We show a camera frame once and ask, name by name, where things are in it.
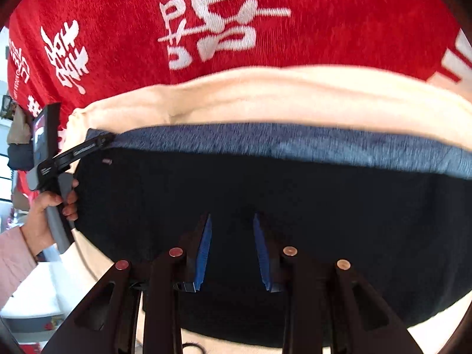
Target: blue denim fabric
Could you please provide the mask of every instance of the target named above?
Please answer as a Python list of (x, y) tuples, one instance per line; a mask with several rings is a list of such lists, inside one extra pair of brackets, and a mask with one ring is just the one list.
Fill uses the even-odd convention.
[[(99, 133), (90, 130), (88, 137)], [(472, 179), (472, 153), (459, 147), (409, 135), (295, 124), (154, 126), (117, 135), (109, 147), (264, 156)]]

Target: red towel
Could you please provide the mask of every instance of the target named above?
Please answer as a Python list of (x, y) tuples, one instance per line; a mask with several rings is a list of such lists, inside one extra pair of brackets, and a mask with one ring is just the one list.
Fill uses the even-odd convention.
[(63, 126), (93, 101), (240, 66), (460, 80), (441, 67), (460, 31), (441, 0), (23, 0), (9, 24), (11, 95), (34, 115), (61, 101)]

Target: copper rivet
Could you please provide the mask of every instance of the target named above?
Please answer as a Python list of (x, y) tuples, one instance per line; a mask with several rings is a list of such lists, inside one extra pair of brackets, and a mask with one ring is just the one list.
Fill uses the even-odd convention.
[(180, 257), (183, 254), (183, 250), (179, 247), (173, 247), (169, 250), (169, 255), (171, 257)]
[(298, 253), (298, 250), (293, 246), (286, 246), (284, 247), (284, 254), (288, 255), (289, 257), (294, 257)]
[(339, 260), (337, 262), (337, 267), (339, 267), (341, 270), (349, 270), (351, 268), (351, 262), (348, 260)]
[(116, 264), (115, 264), (115, 268), (117, 268), (118, 270), (125, 270), (127, 269), (129, 266), (129, 263), (128, 261), (126, 260), (121, 260), (121, 261), (118, 261)]

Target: black fabric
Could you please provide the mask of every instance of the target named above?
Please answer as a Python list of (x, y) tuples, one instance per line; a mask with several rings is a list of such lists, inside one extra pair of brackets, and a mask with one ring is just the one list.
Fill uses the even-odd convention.
[(181, 302), (182, 327), (207, 336), (282, 344), (283, 298), (265, 292), (260, 279), (255, 211), (287, 245), (321, 261), (351, 261), (408, 326), (472, 288), (471, 181), (126, 149), (83, 158), (76, 176), (76, 227), (114, 261), (153, 259), (211, 212), (205, 281)]
[(34, 168), (32, 141), (28, 144), (8, 145), (8, 167), (12, 170), (28, 171)]

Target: black cable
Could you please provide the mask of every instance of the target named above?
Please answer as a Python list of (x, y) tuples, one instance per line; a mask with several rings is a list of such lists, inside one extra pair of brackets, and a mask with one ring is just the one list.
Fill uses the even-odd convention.
[(194, 343), (194, 342), (187, 342), (187, 343), (184, 343), (182, 345), (182, 348), (185, 349), (185, 348), (199, 348), (200, 351), (201, 351), (201, 354), (207, 354), (205, 348), (198, 344), (198, 343)]

